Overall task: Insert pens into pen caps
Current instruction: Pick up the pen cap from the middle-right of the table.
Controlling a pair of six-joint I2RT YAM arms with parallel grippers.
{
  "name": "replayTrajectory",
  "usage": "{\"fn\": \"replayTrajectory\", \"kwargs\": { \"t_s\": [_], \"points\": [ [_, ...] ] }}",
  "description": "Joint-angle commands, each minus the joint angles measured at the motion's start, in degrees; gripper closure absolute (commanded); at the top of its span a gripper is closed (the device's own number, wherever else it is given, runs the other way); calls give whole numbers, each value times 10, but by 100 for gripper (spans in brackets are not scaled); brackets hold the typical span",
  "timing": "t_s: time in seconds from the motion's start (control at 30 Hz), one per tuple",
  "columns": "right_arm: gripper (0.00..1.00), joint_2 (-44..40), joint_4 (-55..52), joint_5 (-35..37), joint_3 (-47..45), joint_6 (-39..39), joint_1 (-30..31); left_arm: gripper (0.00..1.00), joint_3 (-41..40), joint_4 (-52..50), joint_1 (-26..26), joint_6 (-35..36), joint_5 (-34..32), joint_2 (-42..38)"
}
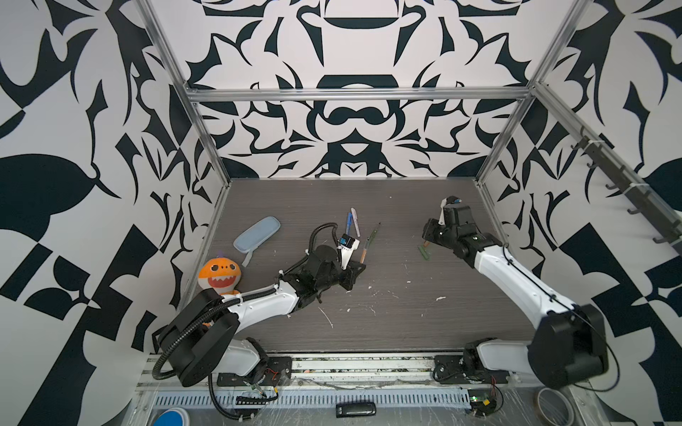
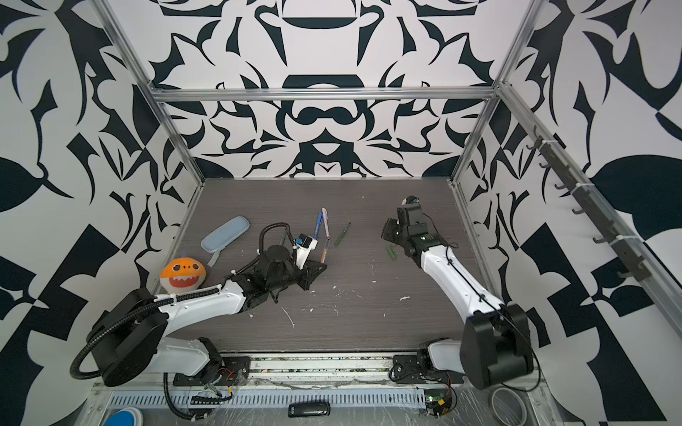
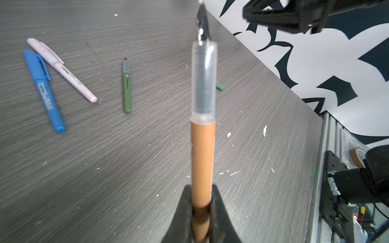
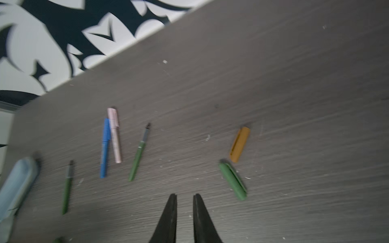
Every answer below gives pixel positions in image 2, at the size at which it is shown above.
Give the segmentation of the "blue pen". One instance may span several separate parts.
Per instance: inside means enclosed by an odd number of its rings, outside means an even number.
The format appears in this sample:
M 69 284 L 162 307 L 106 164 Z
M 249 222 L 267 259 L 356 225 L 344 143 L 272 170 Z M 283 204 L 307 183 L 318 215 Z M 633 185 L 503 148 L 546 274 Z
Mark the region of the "blue pen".
M 313 234 L 313 238 L 315 240 L 319 240 L 319 232 L 320 232 L 322 224 L 323 224 L 323 213 L 320 211 L 320 212 L 318 212 L 318 216 L 317 216 L 316 223 L 315 223 L 314 234 Z

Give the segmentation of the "pink fountain pen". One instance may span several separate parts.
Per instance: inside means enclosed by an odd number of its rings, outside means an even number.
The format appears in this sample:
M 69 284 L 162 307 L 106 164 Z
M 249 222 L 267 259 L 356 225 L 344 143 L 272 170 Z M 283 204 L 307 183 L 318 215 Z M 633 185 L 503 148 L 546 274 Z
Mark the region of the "pink fountain pen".
M 327 240 L 329 240 L 330 239 L 329 213 L 326 208 L 322 208 L 321 213 L 323 213 L 323 226 L 325 230 L 325 236 Z

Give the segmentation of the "orange brown pen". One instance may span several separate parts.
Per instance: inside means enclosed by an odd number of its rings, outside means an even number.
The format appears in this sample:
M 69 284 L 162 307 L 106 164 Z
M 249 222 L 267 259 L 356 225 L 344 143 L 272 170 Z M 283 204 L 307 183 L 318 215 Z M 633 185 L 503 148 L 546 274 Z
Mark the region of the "orange brown pen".
M 330 239 L 327 239 L 324 243 L 323 253 L 321 254 L 321 261 L 320 262 L 322 264 L 324 264 L 326 261 L 326 257 L 327 257 L 328 250 L 329 250 L 329 245 L 330 245 Z

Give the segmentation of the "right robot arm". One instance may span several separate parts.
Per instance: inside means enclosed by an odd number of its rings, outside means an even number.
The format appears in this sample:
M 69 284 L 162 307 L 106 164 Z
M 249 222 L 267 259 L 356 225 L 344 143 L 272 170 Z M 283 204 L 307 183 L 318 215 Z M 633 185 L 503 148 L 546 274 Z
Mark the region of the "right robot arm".
M 479 390 L 532 374 L 536 355 L 523 309 L 505 304 L 469 273 L 453 245 L 429 229 L 419 198 L 404 199 L 396 214 L 385 222 L 382 239 L 404 249 L 464 322 L 460 340 L 435 340 L 421 350 L 426 372 L 462 374 Z

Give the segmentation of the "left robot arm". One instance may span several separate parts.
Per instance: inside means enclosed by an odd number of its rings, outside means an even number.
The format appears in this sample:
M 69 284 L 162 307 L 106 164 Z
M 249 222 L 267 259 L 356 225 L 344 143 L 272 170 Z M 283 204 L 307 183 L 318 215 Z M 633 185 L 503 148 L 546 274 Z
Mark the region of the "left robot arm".
M 99 378 L 116 387 L 141 374 L 176 374 L 209 386 L 227 366 L 208 337 L 189 340 L 174 333 L 213 318 L 250 312 L 267 301 L 277 303 L 290 287 L 310 289 L 326 270 L 312 260 L 314 237 L 295 237 L 288 224 L 266 226 L 259 234 L 257 257 L 221 284 L 185 293 L 152 295 L 131 291 L 92 328 L 85 346 L 69 367 L 76 380 Z

